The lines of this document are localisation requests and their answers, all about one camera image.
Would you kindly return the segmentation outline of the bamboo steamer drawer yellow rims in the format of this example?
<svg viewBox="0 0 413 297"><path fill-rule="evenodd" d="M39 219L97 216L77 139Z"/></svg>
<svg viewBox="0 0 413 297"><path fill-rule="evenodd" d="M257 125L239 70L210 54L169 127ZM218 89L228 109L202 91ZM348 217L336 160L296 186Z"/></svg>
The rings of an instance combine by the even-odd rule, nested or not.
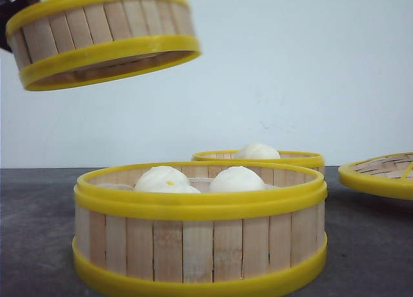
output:
<svg viewBox="0 0 413 297"><path fill-rule="evenodd" d="M294 150L279 150L279 159L245 159L237 158L237 150L209 150L204 152L197 152L192 155L192 161L247 161L247 162L263 162L287 164L298 167L305 167L325 173L325 160L321 154L315 152L303 152Z"/></svg>

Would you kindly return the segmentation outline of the woven bamboo steamer lid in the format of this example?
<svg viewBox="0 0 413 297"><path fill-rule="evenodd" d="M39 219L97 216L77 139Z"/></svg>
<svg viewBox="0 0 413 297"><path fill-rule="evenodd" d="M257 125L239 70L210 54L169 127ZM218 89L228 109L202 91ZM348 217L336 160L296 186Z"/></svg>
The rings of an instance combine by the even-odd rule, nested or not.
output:
<svg viewBox="0 0 413 297"><path fill-rule="evenodd" d="M403 200L412 199L412 153L383 155L342 165L340 182L371 195Z"/></svg>

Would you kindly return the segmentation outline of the bamboo steamer drawer bottom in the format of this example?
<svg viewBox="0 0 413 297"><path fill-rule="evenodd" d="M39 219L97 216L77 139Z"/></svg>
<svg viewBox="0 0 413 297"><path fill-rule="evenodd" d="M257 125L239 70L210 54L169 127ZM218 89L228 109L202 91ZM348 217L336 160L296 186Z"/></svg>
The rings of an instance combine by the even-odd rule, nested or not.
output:
<svg viewBox="0 0 413 297"><path fill-rule="evenodd" d="M261 281L301 285L325 264L322 173L253 163L257 192L161 194L108 189L148 164L89 172L74 188L76 269L100 289L193 289Z"/></svg>

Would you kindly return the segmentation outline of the white steamed bun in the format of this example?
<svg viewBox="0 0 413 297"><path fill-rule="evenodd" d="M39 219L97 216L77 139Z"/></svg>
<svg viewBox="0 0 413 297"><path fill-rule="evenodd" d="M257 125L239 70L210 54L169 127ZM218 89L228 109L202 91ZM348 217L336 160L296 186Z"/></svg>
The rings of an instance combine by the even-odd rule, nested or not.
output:
<svg viewBox="0 0 413 297"><path fill-rule="evenodd" d="M252 142L241 149L235 155L237 159L280 159L280 153L273 147L259 142Z"/></svg>
<svg viewBox="0 0 413 297"><path fill-rule="evenodd" d="M147 188L141 188L142 192L159 192L159 193L173 193L173 194L199 194L201 191L195 187L183 183L179 184L158 184Z"/></svg>
<svg viewBox="0 0 413 297"><path fill-rule="evenodd" d="M253 170L244 166L229 167L210 183L211 192L256 191L265 188L264 181Z"/></svg>

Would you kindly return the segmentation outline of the white steamed bun front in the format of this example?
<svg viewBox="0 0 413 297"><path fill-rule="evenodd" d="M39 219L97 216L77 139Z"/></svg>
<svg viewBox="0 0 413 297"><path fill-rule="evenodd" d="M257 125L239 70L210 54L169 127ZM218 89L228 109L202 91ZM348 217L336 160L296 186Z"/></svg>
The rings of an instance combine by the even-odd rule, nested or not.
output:
<svg viewBox="0 0 413 297"><path fill-rule="evenodd" d="M147 188L141 188L142 192L159 192L159 193L173 193L173 194L199 194L201 191L195 187L183 183L179 184L158 184Z"/></svg>

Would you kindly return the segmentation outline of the bamboo steamer drawer carried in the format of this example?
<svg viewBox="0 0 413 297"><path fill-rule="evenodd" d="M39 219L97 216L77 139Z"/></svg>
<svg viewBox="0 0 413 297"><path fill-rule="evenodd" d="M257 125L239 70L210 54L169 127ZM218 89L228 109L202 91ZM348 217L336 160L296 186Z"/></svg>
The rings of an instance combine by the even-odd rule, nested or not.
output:
<svg viewBox="0 0 413 297"><path fill-rule="evenodd" d="M186 0L46 0L5 26L26 90L80 87L197 58Z"/></svg>

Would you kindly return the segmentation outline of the white bun with yellow dot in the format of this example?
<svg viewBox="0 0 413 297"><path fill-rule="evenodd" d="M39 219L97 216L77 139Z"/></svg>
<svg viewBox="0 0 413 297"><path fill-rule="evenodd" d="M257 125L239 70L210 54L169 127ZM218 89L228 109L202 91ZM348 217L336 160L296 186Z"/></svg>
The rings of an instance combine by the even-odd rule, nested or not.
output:
<svg viewBox="0 0 413 297"><path fill-rule="evenodd" d="M189 185L185 174L171 166L156 166L142 174L136 181L134 189L143 192L152 192L161 187L173 187L175 185Z"/></svg>

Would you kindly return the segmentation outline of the white steamed bun right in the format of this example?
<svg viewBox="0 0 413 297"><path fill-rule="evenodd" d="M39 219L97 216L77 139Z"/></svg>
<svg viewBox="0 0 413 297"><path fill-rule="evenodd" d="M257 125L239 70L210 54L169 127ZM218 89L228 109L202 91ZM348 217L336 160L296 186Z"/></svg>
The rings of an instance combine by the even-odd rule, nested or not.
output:
<svg viewBox="0 0 413 297"><path fill-rule="evenodd" d="M211 192L256 191L265 188L264 181L253 170L244 166L229 167L210 183Z"/></svg>

